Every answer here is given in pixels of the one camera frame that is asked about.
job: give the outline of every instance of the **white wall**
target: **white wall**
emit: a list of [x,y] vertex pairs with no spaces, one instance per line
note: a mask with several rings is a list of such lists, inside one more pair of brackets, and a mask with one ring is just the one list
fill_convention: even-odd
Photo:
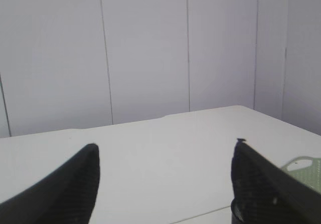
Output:
[[257,0],[189,0],[191,110],[253,108]]
[[255,110],[281,119],[288,0],[258,0]]
[[186,0],[102,0],[115,124],[189,111]]
[[0,138],[9,137],[9,127],[6,115],[5,102],[3,99],[3,93],[1,88],[0,78]]
[[289,0],[283,120],[321,134],[321,0]]
[[0,71],[14,136],[253,107],[257,0],[0,5]]
[[0,6],[0,71],[12,134],[111,124],[100,1]]

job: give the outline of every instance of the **wall seam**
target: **wall seam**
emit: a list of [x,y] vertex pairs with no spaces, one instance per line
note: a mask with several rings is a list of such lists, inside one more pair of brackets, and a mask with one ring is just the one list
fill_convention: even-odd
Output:
[[186,20],[187,20],[187,71],[188,71],[189,112],[190,112],[191,111],[191,64],[190,64],[189,0],[186,0]]
[[285,53],[284,53],[284,62],[283,62],[283,85],[282,85],[282,107],[281,107],[281,120],[283,120],[283,110],[284,110],[284,94],[285,94],[285,77],[286,77],[286,62],[287,62],[287,52],[288,52],[288,48],[287,48],[287,44],[288,44],[288,36],[289,36],[289,27],[288,27],[288,23],[289,23],[289,9],[290,9],[290,4],[289,4],[290,0],[287,0],[287,17],[286,17],[286,42],[285,42]]
[[109,87],[109,99],[110,99],[110,112],[111,112],[111,124],[114,124],[113,112],[112,112],[112,101],[111,101],[111,87],[110,87],[110,71],[109,71],[109,62],[108,62],[108,53],[107,53],[107,41],[106,41],[106,30],[105,30],[105,20],[104,20],[104,11],[102,0],[100,1],[100,11],[101,11],[101,20],[102,28],[104,34],[104,43],[105,43],[105,56],[106,56],[106,65],[107,65],[107,78],[108,78],[108,87]]
[[258,29],[259,29],[259,0],[256,0],[256,39],[255,39],[255,64],[254,64],[254,94],[253,94],[253,109],[255,110],[256,98],[256,74],[257,74],[257,44],[258,44]]

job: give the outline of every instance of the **white surface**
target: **white surface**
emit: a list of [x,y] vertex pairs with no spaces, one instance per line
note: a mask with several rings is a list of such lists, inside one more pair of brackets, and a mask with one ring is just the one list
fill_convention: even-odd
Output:
[[177,222],[177,224],[231,224],[231,208],[217,210],[205,215],[198,216],[185,221]]
[[257,0],[189,0],[191,110],[253,108]]
[[9,137],[8,121],[6,116],[6,108],[2,95],[0,82],[0,138]]
[[255,110],[281,119],[288,0],[259,0]]
[[13,135],[111,124],[99,0],[0,0]]
[[289,0],[283,119],[321,134],[321,0]]
[[186,0],[103,0],[115,124],[189,110]]
[[95,142],[101,181],[91,223],[173,223],[230,205],[239,137],[277,166],[321,157],[321,136],[241,106],[210,109],[1,139],[0,202]]

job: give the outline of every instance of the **tabletop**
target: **tabletop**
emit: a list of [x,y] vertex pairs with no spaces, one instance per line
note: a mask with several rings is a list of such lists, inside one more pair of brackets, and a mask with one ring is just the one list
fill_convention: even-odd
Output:
[[230,205],[237,138],[278,167],[321,157],[321,136],[246,107],[215,108],[0,139],[0,202],[96,143],[101,180],[90,223],[175,223]]

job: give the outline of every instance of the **light green object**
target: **light green object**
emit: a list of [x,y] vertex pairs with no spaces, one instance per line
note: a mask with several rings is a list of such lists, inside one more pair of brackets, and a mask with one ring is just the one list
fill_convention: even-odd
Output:
[[[299,165],[300,161],[310,161],[311,165],[299,169],[289,170],[290,166]],[[282,170],[287,174],[321,194],[321,159],[298,157],[291,160]]]

